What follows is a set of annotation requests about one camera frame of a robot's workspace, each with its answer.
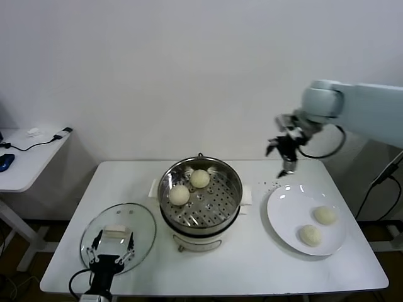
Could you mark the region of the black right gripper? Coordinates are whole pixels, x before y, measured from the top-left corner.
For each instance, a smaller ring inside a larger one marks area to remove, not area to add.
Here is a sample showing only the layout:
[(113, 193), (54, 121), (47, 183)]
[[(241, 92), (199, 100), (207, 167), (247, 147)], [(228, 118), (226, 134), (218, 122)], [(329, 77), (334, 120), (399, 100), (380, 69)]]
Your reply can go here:
[(278, 149), (278, 152), (284, 160), (282, 163), (282, 169), (276, 177), (277, 179), (280, 179), (295, 172), (298, 144), (288, 135), (269, 139), (265, 156), (269, 156), (269, 154), (276, 149)]

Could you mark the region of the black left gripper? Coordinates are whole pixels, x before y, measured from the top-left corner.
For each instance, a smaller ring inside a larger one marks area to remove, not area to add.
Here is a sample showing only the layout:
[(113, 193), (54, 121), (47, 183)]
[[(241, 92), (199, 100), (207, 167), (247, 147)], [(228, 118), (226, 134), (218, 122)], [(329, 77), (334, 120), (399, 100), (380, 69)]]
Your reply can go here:
[(98, 256), (98, 247), (101, 243), (103, 230), (100, 230), (90, 247), (86, 249), (89, 259), (89, 269), (95, 275), (107, 274), (114, 276), (124, 270), (124, 264), (130, 262), (135, 255), (133, 233), (120, 239), (119, 247), (122, 253), (118, 255), (101, 254)]

